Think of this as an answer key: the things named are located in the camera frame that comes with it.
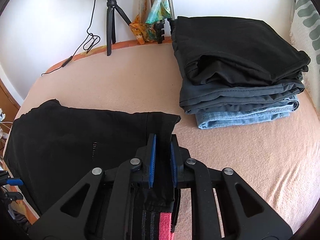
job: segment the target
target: triangular cutout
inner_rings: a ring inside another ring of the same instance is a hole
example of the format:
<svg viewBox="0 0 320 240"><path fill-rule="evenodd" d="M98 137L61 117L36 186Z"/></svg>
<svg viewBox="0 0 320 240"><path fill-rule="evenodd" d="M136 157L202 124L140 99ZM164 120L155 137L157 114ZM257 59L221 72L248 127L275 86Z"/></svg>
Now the triangular cutout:
<svg viewBox="0 0 320 240"><path fill-rule="evenodd" d="M241 204L245 215L249 218L263 212L263 207L242 187L241 184L236 184Z"/></svg>
<svg viewBox="0 0 320 240"><path fill-rule="evenodd" d="M64 203L64 205L60 208L61 212L74 218L78 217L89 188L90 185L85 184L76 194L72 196L72 198Z"/></svg>

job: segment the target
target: beige fabric surface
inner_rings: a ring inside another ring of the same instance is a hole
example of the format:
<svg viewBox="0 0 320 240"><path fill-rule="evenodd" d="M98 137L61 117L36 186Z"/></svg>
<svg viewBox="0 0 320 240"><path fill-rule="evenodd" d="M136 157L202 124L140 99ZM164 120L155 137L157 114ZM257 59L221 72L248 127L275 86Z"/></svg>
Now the beige fabric surface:
<svg viewBox="0 0 320 240"><path fill-rule="evenodd" d="M179 145L208 167L233 168L296 231L320 197L320 125L308 94L299 95L300 107L288 118L200 130L179 107L181 81L171 44L117 49L40 77L17 117L52 98L69 107L179 114ZM182 239L191 239L188 190L176 228L175 240Z"/></svg>

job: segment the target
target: denim fabric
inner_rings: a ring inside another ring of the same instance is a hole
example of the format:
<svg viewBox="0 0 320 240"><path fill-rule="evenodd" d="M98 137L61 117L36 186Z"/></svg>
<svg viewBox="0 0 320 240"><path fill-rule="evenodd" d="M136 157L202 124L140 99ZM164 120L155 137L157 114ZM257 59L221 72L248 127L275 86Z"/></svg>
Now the denim fabric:
<svg viewBox="0 0 320 240"><path fill-rule="evenodd" d="M260 123L287 117L290 112L295 111L298 107L297 96L292 96L271 106L251 111L196 114L196 120L200 129Z"/></svg>

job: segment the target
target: silver screw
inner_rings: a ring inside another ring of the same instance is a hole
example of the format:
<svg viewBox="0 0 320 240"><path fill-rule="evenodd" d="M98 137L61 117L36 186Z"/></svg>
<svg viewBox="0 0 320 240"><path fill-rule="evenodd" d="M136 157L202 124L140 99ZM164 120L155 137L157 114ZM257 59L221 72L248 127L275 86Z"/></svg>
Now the silver screw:
<svg viewBox="0 0 320 240"><path fill-rule="evenodd" d="M197 161L194 158L188 158L186 162L190 165L193 165L193 164L196 164Z"/></svg>
<svg viewBox="0 0 320 240"><path fill-rule="evenodd" d="M133 158L130 160L130 163L132 165L138 165L140 163L140 160L138 158Z"/></svg>
<svg viewBox="0 0 320 240"><path fill-rule="evenodd" d="M233 169L231 169L231 168L225 168L223 172L224 172L225 174L227 174L227 175L232 175L232 174L233 174Z"/></svg>
<svg viewBox="0 0 320 240"><path fill-rule="evenodd" d="M99 175L99 174L101 174L101 172L102 172L102 169L101 169L101 168L94 168L94 169L92 170L92 174L93 174L93 175Z"/></svg>

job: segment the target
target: white wall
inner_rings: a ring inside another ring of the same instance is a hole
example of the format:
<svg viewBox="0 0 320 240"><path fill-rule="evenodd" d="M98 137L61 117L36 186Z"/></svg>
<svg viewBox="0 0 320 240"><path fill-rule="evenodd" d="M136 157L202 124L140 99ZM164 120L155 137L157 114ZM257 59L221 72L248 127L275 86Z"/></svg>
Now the white wall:
<svg viewBox="0 0 320 240"><path fill-rule="evenodd" d="M173 0L173 3L176 16L260 19L289 40L292 0ZM118 0L118 4L131 20L137 15L138 0ZM68 58L82 43L92 6L93 0L10 0L0 17L0 64L22 98L41 73ZM97 0L91 31L101 36L98 46L106 42L105 13L106 0ZM116 36L117 41L134 39L117 14Z"/></svg>

